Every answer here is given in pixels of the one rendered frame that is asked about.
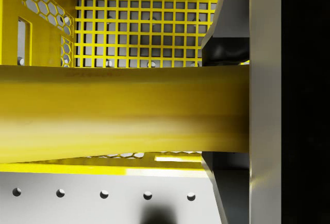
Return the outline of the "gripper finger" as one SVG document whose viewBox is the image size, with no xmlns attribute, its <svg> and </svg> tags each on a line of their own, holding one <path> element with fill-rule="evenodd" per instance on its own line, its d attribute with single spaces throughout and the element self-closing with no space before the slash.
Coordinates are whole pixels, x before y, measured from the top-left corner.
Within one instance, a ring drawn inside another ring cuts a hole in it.
<svg viewBox="0 0 330 224">
<path fill-rule="evenodd" d="M 218 0 L 202 39 L 202 66 L 238 65 L 250 59 L 249 0 Z"/>
<path fill-rule="evenodd" d="M 202 152 L 222 224 L 249 224 L 249 154 Z"/>
</svg>

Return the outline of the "banana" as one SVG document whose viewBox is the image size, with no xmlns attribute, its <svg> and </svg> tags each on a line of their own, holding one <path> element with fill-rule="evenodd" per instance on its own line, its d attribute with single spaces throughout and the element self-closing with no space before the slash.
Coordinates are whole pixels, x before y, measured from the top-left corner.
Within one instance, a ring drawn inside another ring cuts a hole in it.
<svg viewBox="0 0 330 224">
<path fill-rule="evenodd" d="M 0 163 L 249 150 L 250 69 L 0 65 Z"/>
</svg>

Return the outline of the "yellow basket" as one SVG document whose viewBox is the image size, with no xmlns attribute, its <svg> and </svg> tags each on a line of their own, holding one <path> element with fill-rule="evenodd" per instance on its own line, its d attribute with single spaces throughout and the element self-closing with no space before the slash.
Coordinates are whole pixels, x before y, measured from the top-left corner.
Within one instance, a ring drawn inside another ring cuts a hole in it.
<svg viewBox="0 0 330 224">
<path fill-rule="evenodd" d="M 0 65 L 202 66 L 217 0 L 0 0 Z M 202 151 L 0 163 L 0 172 L 204 177 Z"/>
</svg>

